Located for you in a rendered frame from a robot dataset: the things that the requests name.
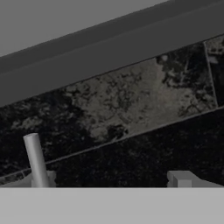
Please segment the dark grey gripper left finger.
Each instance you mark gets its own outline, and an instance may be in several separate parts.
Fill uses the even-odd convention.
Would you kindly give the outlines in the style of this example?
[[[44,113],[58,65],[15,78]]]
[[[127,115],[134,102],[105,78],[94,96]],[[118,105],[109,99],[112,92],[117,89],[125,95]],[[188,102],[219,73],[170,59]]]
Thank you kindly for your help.
[[[55,171],[48,171],[47,176],[49,178],[50,187],[55,187],[55,179],[56,179],[56,172]],[[29,174],[27,177],[17,180],[15,182],[10,182],[8,184],[3,185],[3,187],[35,187],[35,182],[32,179],[32,175]]]

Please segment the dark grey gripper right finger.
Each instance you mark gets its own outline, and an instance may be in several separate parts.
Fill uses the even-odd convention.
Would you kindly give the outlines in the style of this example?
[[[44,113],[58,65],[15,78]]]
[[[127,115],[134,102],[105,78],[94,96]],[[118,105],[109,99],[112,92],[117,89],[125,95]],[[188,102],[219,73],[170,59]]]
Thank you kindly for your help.
[[[168,187],[184,187],[184,188],[219,188],[221,185],[206,181],[197,177],[191,171],[168,171],[167,172]]]

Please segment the grey metal cylindrical rod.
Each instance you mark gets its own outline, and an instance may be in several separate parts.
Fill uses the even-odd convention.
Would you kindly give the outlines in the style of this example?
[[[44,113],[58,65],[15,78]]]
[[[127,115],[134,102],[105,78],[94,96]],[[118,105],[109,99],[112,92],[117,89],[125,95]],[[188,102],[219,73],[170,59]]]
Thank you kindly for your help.
[[[31,133],[24,136],[24,145],[30,162],[31,173],[36,187],[49,187],[43,151],[39,134]]]

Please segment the dark grey wall cupboard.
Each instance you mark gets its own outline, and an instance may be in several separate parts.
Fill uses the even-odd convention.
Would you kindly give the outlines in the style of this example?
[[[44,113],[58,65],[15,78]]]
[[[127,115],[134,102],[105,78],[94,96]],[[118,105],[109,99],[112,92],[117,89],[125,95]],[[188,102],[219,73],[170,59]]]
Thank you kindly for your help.
[[[224,33],[224,0],[169,0],[0,58],[0,107]]]

